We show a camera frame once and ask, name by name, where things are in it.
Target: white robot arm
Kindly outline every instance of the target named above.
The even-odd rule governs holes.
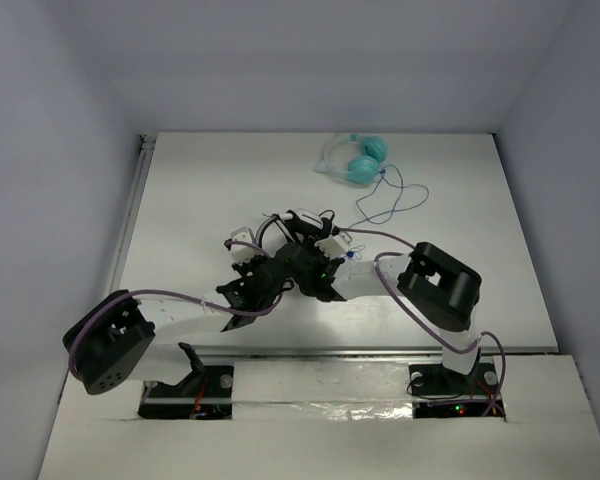
[[[201,364],[191,347],[176,343],[183,335],[245,327],[272,311],[282,293],[296,284],[304,295],[323,302],[391,295],[443,345],[443,366],[469,375],[479,356],[471,313],[479,300],[480,276],[429,243],[417,244],[409,254],[381,254],[373,261],[347,258],[349,231],[331,220],[297,209],[272,216],[255,236],[247,228],[235,231],[225,245],[240,277],[206,295],[114,292],[64,336],[71,373],[93,395],[129,378],[172,383],[174,378],[191,377]],[[261,245],[264,231],[273,223],[281,227],[287,243],[270,256]],[[171,298],[148,298],[142,304],[135,299],[149,294]],[[417,307],[433,327],[399,296]],[[166,357],[178,356],[189,362],[176,361],[181,367],[168,375],[160,371]]]

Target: white table surface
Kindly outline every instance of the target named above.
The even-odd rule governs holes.
[[[428,201],[381,227],[412,242],[429,241],[483,278],[476,320],[498,334],[508,351],[555,351],[556,340],[527,251],[507,182],[490,135],[383,135],[389,162],[407,183],[430,188]],[[302,207],[336,211],[336,224],[359,220],[358,188],[312,172],[329,134],[162,133],[148,170],[118,272],[123,288],[204,293],[235,278],[223,241],[231,231],[255,228],[263,213]],[[356,154],[335,152],[334,163]],[[419,201],[405,191],[402,205]],[[395,190],[381,188],[366,204],[387,209]],[[399,244],[356,235],[365,258]],[[388,297],[320,303],[292,292],[271,315],[228,333],[183,338],[197,347],[232,352],[423,351],[430,339]]]
[[[70,378],[40,480],[600,480],[600,435],[573,360],[507,363],[507,422],[142,420],[140,382],[90,397]],[[284,393],[268,365],[250,372],[257,396]]]

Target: white wall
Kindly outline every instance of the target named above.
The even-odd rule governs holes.
[[[0,480],[37,478],[137,155],[65,3],[0,0]]]
[[[574,3],[496,139],[556,335],[600,427],[600,0]]]
[[[494,132],[569,0],[73,0],[139,131]]]

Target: teal headphones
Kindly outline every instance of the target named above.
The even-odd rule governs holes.
[[[331,152],[349,142],[360,143],[360,155],[349,162],[346,171],[333,168],[329,163]],[[380,173],[380,164],[389,154],[389,145],[381,137],[365,136],[358,133],[337,134],[322,149],[322,158],[313,168],[314,172],[330,173],[359,185],[368,185]]]

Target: screw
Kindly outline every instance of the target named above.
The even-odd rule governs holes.
[[[233,386],[233,377],[231,375],[222,375],[220,377],[220,387],[231,388]]]
[[[421,387],[422,385],[424,385],[424,381],[422,380],[422,373],[413,372],[411,374],[411,385],[413,385],[414,387]]]
[[[485,372],[484,381],[487,382],[487,385],[497,385],[498,376],[495,374],[495,372]]]

